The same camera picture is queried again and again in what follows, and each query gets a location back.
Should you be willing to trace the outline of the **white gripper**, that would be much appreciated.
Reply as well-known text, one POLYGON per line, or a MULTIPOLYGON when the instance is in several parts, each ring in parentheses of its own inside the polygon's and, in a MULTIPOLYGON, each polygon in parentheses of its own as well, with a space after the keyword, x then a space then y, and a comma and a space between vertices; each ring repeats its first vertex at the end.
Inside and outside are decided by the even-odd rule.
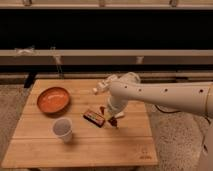
MULTIPOLYGON (((109 97, 107 100, 107 110, 111 115, 115 115, 116 119, 125 117, 124 112, 122 112, 127 106, 128 102, 126 100, 121 100, 115 97, 109 97)), ((100 106, 101 114, 105 114, 106 107, 100 106)))

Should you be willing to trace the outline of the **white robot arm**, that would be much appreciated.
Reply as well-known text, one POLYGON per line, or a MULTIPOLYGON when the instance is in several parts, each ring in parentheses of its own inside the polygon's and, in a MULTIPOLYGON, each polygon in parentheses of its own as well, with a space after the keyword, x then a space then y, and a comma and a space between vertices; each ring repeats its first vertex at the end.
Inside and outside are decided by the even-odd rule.
POLYGON ((205 135, 197 171, 213 171, 213 82, 142 83, 138 74, 113 74, 97 84, 98 92, 110 93, 106 108, 111 117, 122 112, 129 101, 173 108, 211 119, 205 135))

